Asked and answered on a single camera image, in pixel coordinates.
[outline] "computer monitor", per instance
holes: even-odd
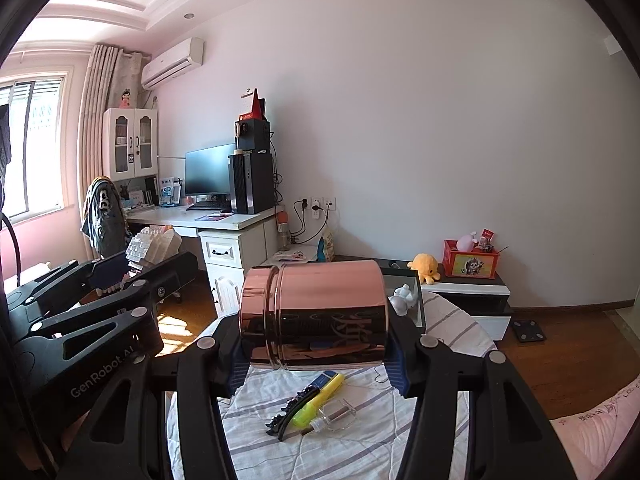
[[[185,154],[185,195],[213,195],[231,192],[229,184],[229,155],[235,144],[224,144]]]

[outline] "sunlight on floor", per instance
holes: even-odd
[[[164,342],[164,348],[159,355],[179,352],[195,339],[195,335],[187,330],[186,321],[165,314],[158,316],[158,328]]]

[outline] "clear plastic container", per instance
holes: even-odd
[[[322,408],[318,409],[318,416],[311,421],[314,431],[346,430],[356,420],[356,409],[345,399],[329,399]]]

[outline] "air conditioner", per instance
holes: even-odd
[[[142,69],[142,88],[153,90],[161,84],[202,66],[204,40],[189,38],[151,60]]]

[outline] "figurine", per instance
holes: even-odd
[[[476,236],[475,231],[473,231],[469,235],[464,235],[462,238],[460,238],[460,240],[457,241],[456,249],[461,253],[470,253],[478,243],[478,240],[476,240],[474,236]]]
[[[430,254],[417,254],[414,260],[406,264],[406,266],[418,271],[420,283],[426,282],[427,285],[433,285],[434,280],[440,279],[438,262]]]
[[[405,316],[407,311],[410,308],[413,308],[417,301],[418,295],[412,294],[411,289],[407,284],[396,288],[394,294],[392,296],[389,296],[389,302],[391,303],[391,306],[394,308],[398,316]]]
[[[119,108],[131,108],[131,91],[127,88],[120,96]]]
[[[406,301],[406,305],[409,308],[413,308],[415,306],[416,301],[418,301],[418,295],[412,294],[409,285],[404,284],[403,286],[396,288],[394,291],[394,296],[400,296]]]
[[[483,253],[492,253],[494,251],[494,245],[491,243],[493,237],[494,232],[489,231],[489,229],[484,229],[482,231],[479,247]]]
[[[402,296],[389,296],[389,303],[391,303],[398,316],[406,316],[409,306]]]

